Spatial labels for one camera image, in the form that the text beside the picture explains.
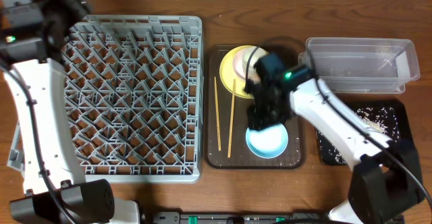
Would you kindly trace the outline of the wooden chopstick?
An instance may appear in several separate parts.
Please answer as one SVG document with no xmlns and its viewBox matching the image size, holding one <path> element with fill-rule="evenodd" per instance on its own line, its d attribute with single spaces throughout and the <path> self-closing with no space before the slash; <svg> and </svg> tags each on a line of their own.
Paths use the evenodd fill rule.
<svg viewBox="0 0 432 224">
<path fill-rule="evenodd" d="M 228 151 L 227 151 L 227 157 L 228 158 L 231 158 L 231 155 L 232 155 L 232 135 L 233 135 L 233 130 L 234 130 L 236 79 L 233 80 L 232 86 L 233 86 L 233 88 L 232 88 L 232 103 L 231 103 L 231 110 L 230 110 L 229 141 L 228 141 Z"/>
<path fill-rule="evenodd" d="M 218 99 L 218 88 L 217 88 L 217 77 L 214 77 L 214 92 L 215 92 L 215 115 L 216 115 L 216 126 L 217 126 L 217 147 L 218 151 L 221 151 L 221 132 L 220 132 L 220 120 L 219 120 L 219 99 Z"/>
</svg>

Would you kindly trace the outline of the rice and food scraps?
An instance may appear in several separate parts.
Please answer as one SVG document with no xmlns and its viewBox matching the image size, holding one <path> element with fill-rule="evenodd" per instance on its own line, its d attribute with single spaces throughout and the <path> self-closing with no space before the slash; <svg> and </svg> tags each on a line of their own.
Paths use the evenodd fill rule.
<svg viewBox="0 0 432 224">
<path fill-rule="evenodd" d="M 352 110 L 378 132 L 389 136 L 393 141 L 400 140 L 401 133 L 393 107 L 353 107 Z M 346 165 L 337 148 L 320 131 L 316 130 L 315 133 L 322 162 L 331 166 Z"/>
</svg>

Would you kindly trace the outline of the light blue bowl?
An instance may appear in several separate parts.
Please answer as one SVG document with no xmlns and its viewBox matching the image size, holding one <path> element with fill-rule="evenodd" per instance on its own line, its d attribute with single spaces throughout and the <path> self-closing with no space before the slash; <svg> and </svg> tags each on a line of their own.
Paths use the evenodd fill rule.
<svg viewBox="0 0 432 224">
<path fill-rule="evenodd" d="M 283 124 L 277 124 L 264 130 L 246 130 L 246 145 L 256 156 L 273 159 L 281 155 L 288 146 L 289 135 Z"/>
</svg>

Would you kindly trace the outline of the pink bowl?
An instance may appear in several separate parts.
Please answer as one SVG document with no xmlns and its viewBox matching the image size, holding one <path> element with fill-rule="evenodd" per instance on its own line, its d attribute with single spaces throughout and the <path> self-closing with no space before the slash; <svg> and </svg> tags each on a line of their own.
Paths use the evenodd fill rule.
<svg viewBox="0 0 432 224">
<path fill-rule="evenodd" d="M 234 55 L 234 60 L 233 60 L 233 68 L 234 68 L 234 72 L 236 73 L 236 75 L 245 80 L 246 79 L 246 73 L 244 73 L 244 70 L 242 68 L 242 56 L 244 53 L 244 49 L 240 49 L 235 55 Z M 257 74 L 257 77 L 251 77 L 248 79 L 251 79 L 254 82 L 260 82 L 260 78 Z"/>
</svg>

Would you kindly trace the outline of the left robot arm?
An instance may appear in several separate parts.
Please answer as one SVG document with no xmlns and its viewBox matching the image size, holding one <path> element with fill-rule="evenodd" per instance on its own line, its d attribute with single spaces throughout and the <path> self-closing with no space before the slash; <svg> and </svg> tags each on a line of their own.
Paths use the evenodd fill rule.
<svg viewBox="0 0 432 224">
<path fill-rule="evenodd" d="M 62 49 L 86 0 L 1 0 L 1 70 L 13 95 L 24 149 L 25 196 L 10 203 L 19 223 L 139 223 L 136 202 L 87 181 L 65 112 Z"/>
</svg>

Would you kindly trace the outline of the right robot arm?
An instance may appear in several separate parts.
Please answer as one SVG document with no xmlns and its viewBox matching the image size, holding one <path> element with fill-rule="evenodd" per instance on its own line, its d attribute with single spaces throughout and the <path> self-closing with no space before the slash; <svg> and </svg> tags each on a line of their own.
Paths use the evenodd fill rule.
<svg viewBox="0 0 432 224">
<path fill-rule="evenodd" d="M 261 131 L 297 115 L 307 120 L 342 154 L 352 171 L 348 198 L 331 209 L 324 223 L 386 223 L 430 201 L 412 143 L 398 143 L 367 125 L 315 73 L 313 66 L 288 68 L 275 53 L 246 60 L 259 81 L 247 78 L 254 103 L 248 127 Z"/>
</svg>

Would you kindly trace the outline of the cream white cup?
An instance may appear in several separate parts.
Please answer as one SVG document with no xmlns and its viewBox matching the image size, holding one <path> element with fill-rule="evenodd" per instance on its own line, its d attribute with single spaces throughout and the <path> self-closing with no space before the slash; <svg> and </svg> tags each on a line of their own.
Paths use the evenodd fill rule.
<svg viewBox="0 0 432 224">
<path fill-rule="evenodd" d="M 257 77 L 254 64 L 261 58 L 268 55 L 268 52 L 261 47 L 248 47 L 244 49 L 242 56 L 242 68 L 244 73 L 248 72 L 248 77 Z"/>
</svg>

